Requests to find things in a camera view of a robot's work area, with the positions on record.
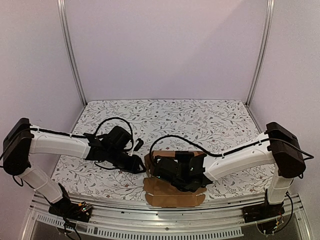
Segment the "brown cardboard box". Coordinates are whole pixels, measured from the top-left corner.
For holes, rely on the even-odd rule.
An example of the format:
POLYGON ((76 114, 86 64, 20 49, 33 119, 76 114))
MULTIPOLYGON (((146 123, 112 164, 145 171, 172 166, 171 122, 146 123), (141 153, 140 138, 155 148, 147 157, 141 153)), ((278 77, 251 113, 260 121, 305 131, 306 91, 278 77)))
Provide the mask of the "brown cardboard box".
POLYGON ((203 203, 206 198, 206 187, 201 187, 195 192, 180 191, 169 182, 152 175, 152 166, 148 154, 144 156, 147 177, 143 179, 143 190, 145 199, 153 207, 161 208, 183 208, 196 207, 203 203))

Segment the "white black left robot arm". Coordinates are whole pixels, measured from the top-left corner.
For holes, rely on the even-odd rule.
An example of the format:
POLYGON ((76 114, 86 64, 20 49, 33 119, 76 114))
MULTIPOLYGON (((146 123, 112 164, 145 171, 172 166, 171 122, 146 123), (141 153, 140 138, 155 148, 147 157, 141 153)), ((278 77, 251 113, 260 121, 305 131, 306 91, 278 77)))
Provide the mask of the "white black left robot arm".
POLYGON ((96 163, 107 162, 116 170, 131 174, 146 171, 141 157, 135 154, 143 145, 141 139, 134 140, 133 130, 120 126, 108 133, 73 134, 41 128, 21 118, 2 142, 2 168, 30 185, 43 195, 63 216, 74 213, 64 188, 53 181, 43 170, 33 165, 31 155, 69 156, 96 163))

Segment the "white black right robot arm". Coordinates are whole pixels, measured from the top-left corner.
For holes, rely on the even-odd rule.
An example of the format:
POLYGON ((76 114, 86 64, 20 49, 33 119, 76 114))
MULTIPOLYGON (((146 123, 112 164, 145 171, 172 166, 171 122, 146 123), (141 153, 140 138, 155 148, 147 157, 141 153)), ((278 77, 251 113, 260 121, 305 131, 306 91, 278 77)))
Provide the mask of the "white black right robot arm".
POLYGON ((268 123, 266 131, 253 140, 220 153, 199 149, 198 153, 150 149, 144 157, 148 172, 179 191, 194 193, 235 172, 273 164, 275 170, 266 190, 266 201, 258 208, 262 218, 269 218, 284 201, 293 179, 306 170, 306 153, 298 138, 276 122, 268 123))

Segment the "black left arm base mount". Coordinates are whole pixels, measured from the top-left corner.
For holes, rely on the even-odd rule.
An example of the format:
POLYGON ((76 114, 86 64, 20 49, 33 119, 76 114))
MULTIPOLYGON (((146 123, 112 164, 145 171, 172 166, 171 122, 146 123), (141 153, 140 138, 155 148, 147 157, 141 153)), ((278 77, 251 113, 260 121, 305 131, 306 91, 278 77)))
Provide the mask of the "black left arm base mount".
POLYGON ((66 219, 88 223, 93 206, 85 201, 73 203, 67 193, 62 194, 62 199, 56 203, 50 202, 49 213, 66 219))

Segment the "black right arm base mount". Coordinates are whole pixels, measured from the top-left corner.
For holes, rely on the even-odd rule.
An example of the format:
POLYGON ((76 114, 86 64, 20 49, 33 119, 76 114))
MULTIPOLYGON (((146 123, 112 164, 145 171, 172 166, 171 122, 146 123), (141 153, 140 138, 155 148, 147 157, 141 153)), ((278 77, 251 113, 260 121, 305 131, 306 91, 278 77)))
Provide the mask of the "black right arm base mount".
POLYGON ((283 205, 283 201, 281 203, 271 204, 268 199, 265 198, 262 203, 243 207, 241 209, 242 217, 245 223, 274 218, 277 217, 279 213, 285 213, 283 205))

